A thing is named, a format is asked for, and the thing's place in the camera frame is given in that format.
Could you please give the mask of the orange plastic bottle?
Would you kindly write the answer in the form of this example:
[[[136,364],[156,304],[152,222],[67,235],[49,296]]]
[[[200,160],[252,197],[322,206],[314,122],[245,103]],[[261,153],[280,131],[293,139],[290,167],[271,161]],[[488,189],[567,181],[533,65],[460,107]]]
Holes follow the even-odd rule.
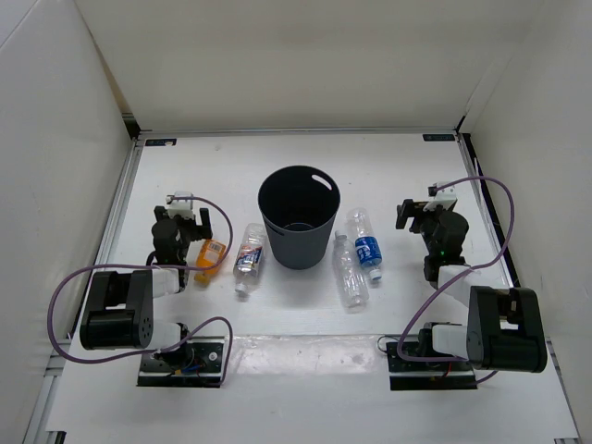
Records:
[[[197,256],[195,266],[202,271],[197,271],[194,275],[194,280],[207,287],[212,278],[218,273],[220,266],[215,267],[215,264],[223,257],[227,251],[227,245],[217,240],[206,240]]]

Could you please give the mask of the clear bottle white blue label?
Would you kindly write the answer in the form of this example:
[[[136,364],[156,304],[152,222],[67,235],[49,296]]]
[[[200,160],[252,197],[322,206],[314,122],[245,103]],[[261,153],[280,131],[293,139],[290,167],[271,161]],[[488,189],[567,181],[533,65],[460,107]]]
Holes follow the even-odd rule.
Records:
[[[258,223],[249,224],[244,231],[233,266],[235,292],[241,299],[247,298],[259,283],[265,243],[265,227]]]

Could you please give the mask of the clear unlabelled plastic bottle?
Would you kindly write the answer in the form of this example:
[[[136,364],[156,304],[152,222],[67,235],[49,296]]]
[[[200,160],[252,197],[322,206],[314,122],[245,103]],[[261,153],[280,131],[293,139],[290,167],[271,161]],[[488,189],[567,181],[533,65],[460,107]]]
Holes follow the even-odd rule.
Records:
[[[364,308],[369,292],[358,264],[357,253],[348,236],[338,230],[334,236],[332,264],[343,305],[349,311]]]

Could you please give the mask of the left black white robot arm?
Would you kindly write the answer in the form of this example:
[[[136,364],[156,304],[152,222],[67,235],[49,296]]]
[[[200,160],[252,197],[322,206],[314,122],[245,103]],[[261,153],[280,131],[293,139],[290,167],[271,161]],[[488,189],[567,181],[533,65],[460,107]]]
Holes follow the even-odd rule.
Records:
[[[154,249],[144,269],[93,275],[80,326],[84,349],[147,348],[154,336],[154,299],[185,290],[191,243],[213,237],[209,210],[195,214],[192,203],[157,206],[154,216]]]

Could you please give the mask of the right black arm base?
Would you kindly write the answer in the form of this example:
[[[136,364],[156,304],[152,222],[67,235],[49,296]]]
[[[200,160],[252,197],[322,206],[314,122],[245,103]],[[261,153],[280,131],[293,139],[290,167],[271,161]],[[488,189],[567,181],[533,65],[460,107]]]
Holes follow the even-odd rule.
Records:
[[[391,391],[477,389],[471,365],[460,362],[419,363],[403,360],[397,352],[398,337],[383,335],[377,348],[388,359]]]

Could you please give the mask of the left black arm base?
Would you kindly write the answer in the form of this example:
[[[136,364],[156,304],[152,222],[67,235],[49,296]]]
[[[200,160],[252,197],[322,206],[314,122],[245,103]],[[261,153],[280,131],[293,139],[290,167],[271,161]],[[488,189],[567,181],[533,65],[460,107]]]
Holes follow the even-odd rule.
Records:
[[[227,341],[223,337],[190,339],[181,351],[141,358],[141,388],[219,388]]]

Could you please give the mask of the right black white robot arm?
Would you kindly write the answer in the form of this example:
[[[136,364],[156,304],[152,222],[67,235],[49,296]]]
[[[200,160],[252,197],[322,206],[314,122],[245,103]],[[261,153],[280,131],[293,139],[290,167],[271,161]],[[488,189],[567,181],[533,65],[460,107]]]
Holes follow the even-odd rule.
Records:
[[[398,356],[429,370],[461,362],[479,370],[542,372],[547,346],[536,293],[524,287],[494,288],[479,266],[466,263],[463,242],[469,224],[453,208],[411,199],[397,207],[395,227],[420,235],[426,246],[424,275],[433,295],[448,293],[468,309],[463,325],[426,324],[415,351],[407,352],[399,343]]]

